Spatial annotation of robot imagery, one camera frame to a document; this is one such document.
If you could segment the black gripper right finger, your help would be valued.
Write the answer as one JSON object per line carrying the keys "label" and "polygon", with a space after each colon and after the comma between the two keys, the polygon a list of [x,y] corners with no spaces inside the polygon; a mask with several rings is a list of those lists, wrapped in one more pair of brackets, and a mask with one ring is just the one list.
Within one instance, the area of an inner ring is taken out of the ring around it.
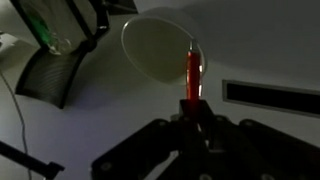
{"label": "black gripper right finger", "polygon": [[222,149],[250,180],[320,180],[320,148],[252,119],[238,125],[196,103],[209,149]]}

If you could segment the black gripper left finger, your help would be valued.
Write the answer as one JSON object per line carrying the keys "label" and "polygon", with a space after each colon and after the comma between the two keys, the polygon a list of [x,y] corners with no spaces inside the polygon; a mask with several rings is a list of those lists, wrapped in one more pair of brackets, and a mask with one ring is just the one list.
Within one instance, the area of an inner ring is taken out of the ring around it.
{"label": "black gripper left finger", "polygon": [[102,154],[91,164],[92,180],[143,180],[182,146],[180,127],[199,111],[199,100],[179,102],[178,119],[155,119]]}

